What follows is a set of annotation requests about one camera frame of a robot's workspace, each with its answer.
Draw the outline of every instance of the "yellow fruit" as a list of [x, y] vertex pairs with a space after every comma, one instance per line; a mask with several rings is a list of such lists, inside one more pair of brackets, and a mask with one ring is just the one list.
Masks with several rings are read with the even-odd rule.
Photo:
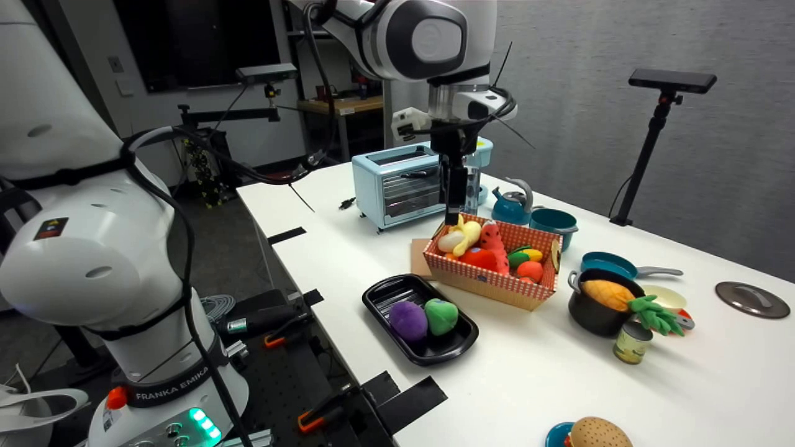
[[536, 248], [528, 248], [528, 255], [529, 255], [529, 260], [545, 260], [545, 253], [541, 250], [536, 250]]
[[630, 302], [636, 297], [630, 287], [613, 281], [586, 281], [581, 289], [616, 313], [627, 313]]

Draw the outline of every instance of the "cup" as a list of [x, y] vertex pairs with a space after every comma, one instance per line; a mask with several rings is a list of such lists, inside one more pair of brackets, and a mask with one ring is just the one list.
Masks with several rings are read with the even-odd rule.
[[528, 224], [540, 230], [560, 233], [565, 237], [562, 250], [572, 246], [572, 235], [577, 233], [577, 219], [560, 209], [529, 211]]

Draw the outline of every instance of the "wicker basket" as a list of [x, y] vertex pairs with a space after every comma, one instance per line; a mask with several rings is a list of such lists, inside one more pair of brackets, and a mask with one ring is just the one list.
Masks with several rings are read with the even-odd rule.
[[[479, 215], [467, 212], [466, 219], [467, 220], [476, 219], [476, 220], [485, 224], [485, 219], [479, 219]], [[515, 250], [523, 246], [535, 246], [545, 253], [541, 283], [531, 283], [531, 281], [515, 278], [515, 276], [500, 276], [495, 270], [448, 257], [446, 253], [438, 250], [438, 242], [435, 242], [441, 235], [446, 235], [446, 224], [441, 224], [438, 233], [433, 235], [433, 240], [422, 250], [427, 267], [430, 267], [433, 278], [438, 278], [448, 284], [471, 289], [471, 293], [490, 297], [490, 299], [500, 299], [507, 306], [535, 309], [555, 293], [556, 257], [560, 257], [562, 237], [556, 233], [545, 233], [545, 230], [535, 230], [535, 227], [524, 227], [524, 226], [515, 226], [515, 224], [502, 224], [502, 220], [500, 220], [500, 230], [502, 230], [502, 242], [507, 250]]]

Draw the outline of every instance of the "blue pot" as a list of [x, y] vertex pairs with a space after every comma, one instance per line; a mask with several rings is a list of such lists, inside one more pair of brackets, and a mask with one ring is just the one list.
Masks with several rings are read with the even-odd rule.
[[662, 266], [635, 266], [630, 257], [606, 250], [590, 250], [581, 255], [580, 270], [608, 270], [623, 276], [630, 281], [646, 278], [646, 276], [683, 276], [679, 267], [662, 267]]
[[495, 188], [495, 196], [498, 196], [498, 204], [492, 209], [495, 220], [507, 220], [507, 224], [516, 224], [516, 226], [528, 224], [528, 209], [523, 201], [510, 199], [510, 196], [500, 196], [498, 188]]
[[577, 233], [577, 219], [556, 209], [536, 209], [528, 212], [528, 224], [540, 230], [560, 233], [565, 240], [562, 250], [572, 246], [572, 235]]

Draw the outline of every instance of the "bun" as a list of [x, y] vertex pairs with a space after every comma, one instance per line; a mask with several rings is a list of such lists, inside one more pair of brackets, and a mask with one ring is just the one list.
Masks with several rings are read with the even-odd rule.
[[569, 431], [572, 447], [632, 447], [627, 431], [602, 417], [581, 417]]

